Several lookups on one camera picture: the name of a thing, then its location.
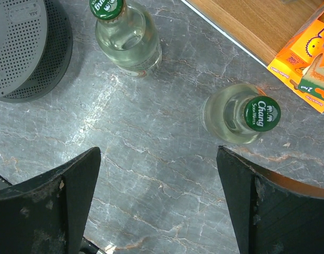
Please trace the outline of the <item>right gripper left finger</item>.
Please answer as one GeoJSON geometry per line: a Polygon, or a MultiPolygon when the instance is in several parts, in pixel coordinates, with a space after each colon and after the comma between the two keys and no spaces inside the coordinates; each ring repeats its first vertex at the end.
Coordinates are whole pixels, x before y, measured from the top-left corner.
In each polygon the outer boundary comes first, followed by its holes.
{"type": "Polygon", "coordinates": [[[84,237],[100,162],[93,147],[15,185],[0,175],[0,253],[100,253],[84,237]]]}

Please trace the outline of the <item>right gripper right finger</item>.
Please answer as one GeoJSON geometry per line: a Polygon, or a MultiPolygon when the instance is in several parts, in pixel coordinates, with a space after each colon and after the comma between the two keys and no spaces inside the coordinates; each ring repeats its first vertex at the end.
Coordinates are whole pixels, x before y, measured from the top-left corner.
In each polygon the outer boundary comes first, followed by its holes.
{"type": "Polygon", "coordinates": [[[280,175],[224,146],[216,161],[240,253],[324,253],[324,188],[280,175]]]}

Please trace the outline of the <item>grey filament spool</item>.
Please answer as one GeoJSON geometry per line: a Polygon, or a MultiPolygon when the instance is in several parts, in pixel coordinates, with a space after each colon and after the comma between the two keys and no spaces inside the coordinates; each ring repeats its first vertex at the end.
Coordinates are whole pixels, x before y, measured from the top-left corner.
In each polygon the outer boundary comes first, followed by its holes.
{"type": "Polygon", "coordinates": [[[0,101],[43,97],[63,78],[72,30],[59,1],[0,1],[0,101]]]}

